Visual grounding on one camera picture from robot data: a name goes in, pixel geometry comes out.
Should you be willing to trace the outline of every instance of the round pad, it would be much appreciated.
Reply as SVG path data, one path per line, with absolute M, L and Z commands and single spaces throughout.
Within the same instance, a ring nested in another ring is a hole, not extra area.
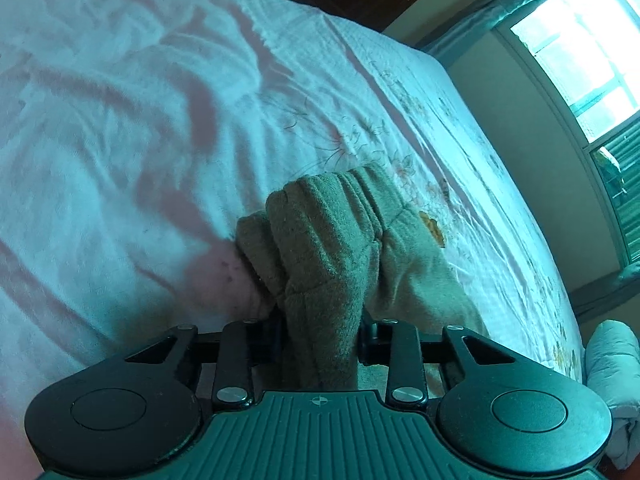
M 602 452 L 611 418 L 597 394 L 551 370 L 534 369 L 530 380 L 498 372 L 467 378 L 438 406 L 440 432 L 460 454 L 529 477 L 574 471 Z M 524 387 L 507 386 L 518 382 Z
M 133 476 L 180 452 L 198 431 L 196 397 L 154 366 L 98 371 L 60 381 L 30 404 L 25 431 L 46 468 L 80 478 Z
M 146 412 L 146 400 L 137 393 L 120 388 L 105 388 L 80 397 L 71 407 L 71 415 L 88 430 L 121 430 L 135 424 Z
M 566 407 L 553 395 L 517 390 L 498 396 L 492 406 L 495 418 L 509 428 L 527 433 L 544 433 L 566 420 Z

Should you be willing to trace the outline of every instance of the ribbed rubber surface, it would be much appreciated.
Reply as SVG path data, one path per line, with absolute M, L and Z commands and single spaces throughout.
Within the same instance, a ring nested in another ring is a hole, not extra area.
M 41 480 L 65 477 L 47 473 Z M 374 392 L 268 392 L 214 416 L 203 437 L 137 480 L 489 480 L 449 453 L 421 415 L 395 412 Z M 596 480 L 583 472 L 580 480 Z

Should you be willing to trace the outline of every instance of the mattress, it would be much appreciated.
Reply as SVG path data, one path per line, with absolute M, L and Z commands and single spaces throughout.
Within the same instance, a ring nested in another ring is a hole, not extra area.
M 0 0 L 0 478 L 48 384 L 182 322 L 263 317 L 238 218 L 381 164 L 490 336 L 576 380 L 545 239 L 444 69 L 287 0 Z

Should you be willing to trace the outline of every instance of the folded blanket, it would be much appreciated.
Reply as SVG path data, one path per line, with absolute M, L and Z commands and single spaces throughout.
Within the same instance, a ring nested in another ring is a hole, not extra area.
M 376 164 L 287 184 L 238 222 L 237 244 L 287 319 L 280 387 L 383 395 L 386 368 L 357 360 L 363 307 L 422 332 L 460 324 L 487 335 L 420 215 Z
M 626 469 L 640 454 L 640 348 L 631 329 L 602 322 L 585 352 L 587 386 L 611 409 L 613 432 L 606 454 Z

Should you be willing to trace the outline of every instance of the black metal bar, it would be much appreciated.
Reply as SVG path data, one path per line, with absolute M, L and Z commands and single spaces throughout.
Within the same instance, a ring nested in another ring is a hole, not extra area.
M 214 412 L 242 410 L 254 402 L 254 382 L 247 324 L 242 321 L 225 326 L 220 339 L 216 375 L 211 392 Z
M 171 348 L 162 366 L 166 367 L 182 384 L 195 392 L 202 371 L 202 363 L 193 352 L 193 342 L 198 336 L 195 325 L 179 325 L 172 329 L 176 343 Z
M 365 366 L 389 365 L 392 329 L 363 310 L 358 332 L 358 360 Z
M 423 410 L 428 395 L 418 330 L 402 321 L 390 326 L 392 338 L 385 403 L 398 409 Z
M 193 343 L 193 355 L 199 363 L 217 363 L 222 332 L 198 334 Z
M 441 334 L 420 332 L 419 336 L 423 363 L 441 364 L 453 359 L 451 347 L 443 341 Z
M 287 326 L 279 309 L 274 308 L 264 321 L 246 321 L 251 366 L 280 360 L 287 339 Z

